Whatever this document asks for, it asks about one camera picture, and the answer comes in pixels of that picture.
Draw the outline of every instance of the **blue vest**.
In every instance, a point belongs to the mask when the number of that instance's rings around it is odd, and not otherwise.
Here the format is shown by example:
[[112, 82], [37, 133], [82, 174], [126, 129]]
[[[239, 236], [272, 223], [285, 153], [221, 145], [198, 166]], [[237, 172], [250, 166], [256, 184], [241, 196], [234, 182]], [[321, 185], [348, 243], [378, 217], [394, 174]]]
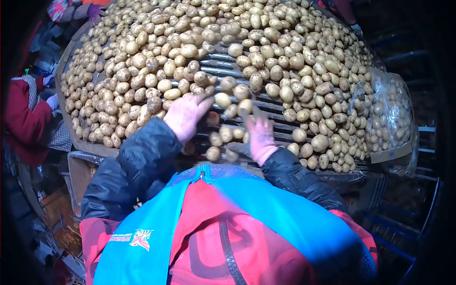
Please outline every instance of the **blue vest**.
[[367, 247], [336, 215], [238, 167], [202, 164], [174, 176], [157, 196], [120, 223], [103, 250], [93, 284], [165, 285], [184, 196], [188, 185], [199, 179], [284, 237], [320, 278], [347, 268], [361, 282], [375, 277]]

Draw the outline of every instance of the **pink glove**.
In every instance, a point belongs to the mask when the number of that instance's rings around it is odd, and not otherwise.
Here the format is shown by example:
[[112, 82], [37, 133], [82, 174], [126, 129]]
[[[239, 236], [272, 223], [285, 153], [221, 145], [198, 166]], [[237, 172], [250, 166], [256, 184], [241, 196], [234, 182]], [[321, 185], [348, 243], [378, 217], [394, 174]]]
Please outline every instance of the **pink glove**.
[[190, 95], [173, 102], [163, 121], [177, 139], [185, 145], [197, 132], [197, 123], [212, 107], [214, 97], [206, 94]]
[[269, 120], [257, 106], [253, 107], [255, 122], [244, 110], [241, 110], [241, 114], [244, 126], [249, 133], [249, 142], [247, 144], [233, 142], [229, 143], [227, 147], [234, 152], [249, 156], [262, 167], [278, 149], [274, 142], [274, 121]]

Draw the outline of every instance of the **red shirt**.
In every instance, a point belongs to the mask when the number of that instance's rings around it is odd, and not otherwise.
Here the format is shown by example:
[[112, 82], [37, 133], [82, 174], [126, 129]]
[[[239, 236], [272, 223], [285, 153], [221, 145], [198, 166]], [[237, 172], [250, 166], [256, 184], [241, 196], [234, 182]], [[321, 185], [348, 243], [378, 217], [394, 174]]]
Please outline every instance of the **red shirt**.
[[[368, 246], [372, 236], [345, 213], [341, 217]], [[318, 284], [312, 265], [293, 245], [262, 222], [224, 200], [212, 185], [199, 180], [190, 184], [176, 226], [170, 255], [172, 285], [231, 285], [220, 238], [219, 221], [226, 222], [234, 259], [247, 284]], [[86, 284], [93, 283], [99, 257], [120, 222], [88, 218], [81, 222]], [[373, 254], [375, 263], [377, 255]]]
[[[44, 91], [44, 75], [36, 79], [36, 91]], [[31, 111], [29, 109], [29, 85], [24, 80], [10, 82], [8, 99], [6, 100], [5, 139], [21, 161], [31, 167], [40, 166], [45, 160], [49, 148], [39, 146], [46, 123], [51, 120], [51, 107], [46, 101], [39, 102]]]

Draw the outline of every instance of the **plaid apron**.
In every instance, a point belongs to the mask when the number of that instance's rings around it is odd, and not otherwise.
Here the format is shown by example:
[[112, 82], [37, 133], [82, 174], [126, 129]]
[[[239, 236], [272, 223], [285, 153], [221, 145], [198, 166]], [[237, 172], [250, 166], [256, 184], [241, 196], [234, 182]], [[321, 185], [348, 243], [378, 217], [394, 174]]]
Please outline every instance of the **plaid apron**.
[[[41, 101], [41, 98], [36, 91], [35, 78], [30, 74], [24, 74], [21, 77], [11, 78], [11, 80], [24, 80], [29, 84], [29, 109], [33, 111], [36, 104]], [[71, 141], [70, 134], [68, 133], [67, 127], [63, 122], [62, 114], [59, 110], [52, 113], [51, 121], [47, 123], [39, 145], [47, 146], [54, 150], [62, 150], [65, 152], [71, 151], [73, 142]]]

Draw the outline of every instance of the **hand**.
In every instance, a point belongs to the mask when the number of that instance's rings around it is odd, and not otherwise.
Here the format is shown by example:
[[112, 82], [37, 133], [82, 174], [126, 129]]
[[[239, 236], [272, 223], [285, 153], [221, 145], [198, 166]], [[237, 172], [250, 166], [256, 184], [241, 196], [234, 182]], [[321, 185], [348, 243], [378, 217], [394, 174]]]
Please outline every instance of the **hand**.
[[185, 145], [197, 132], [197, 123], [212, 107], [214, 97], [206, 94], [190, 95], [173, 102], [163, 121], [177, 139]]
[[277, 151], [274, 142], [274, 121], [269, 120], [257, 106], [253, 107], [255, 122], [243, 109], [241, 109], [241, 114], [244, 126], [249, 133], [249, 142], [247, 144], [229, 143], [227, 148], [250, 157], [262, 167], [266, 160]]
[[57, 93], [52, 95], [46, 100], [46, 103], [51, 107], [52, 112], [58, 109], [58, 98], [57, 98]]
[[43, 85], [47, 86], [51, 84], [51, 80], [54, 78], [55, 74], [49, 74], [43, 78]]
[[361, 30], [361, 27], [358, 24], [354, 24], [353, 26], [350, 26], [353, 29], [353, 32], [357, 36], [363, 36], [363, 31]]
[[102, 7], [101, 5], [91, 4], [87, 9], [88, 19], [93, 25], [98, 24], [101, 21], [101, 16], [106, 15], [106, 13], [102, 10], [103, 8], [106, 9], [106, 7]]

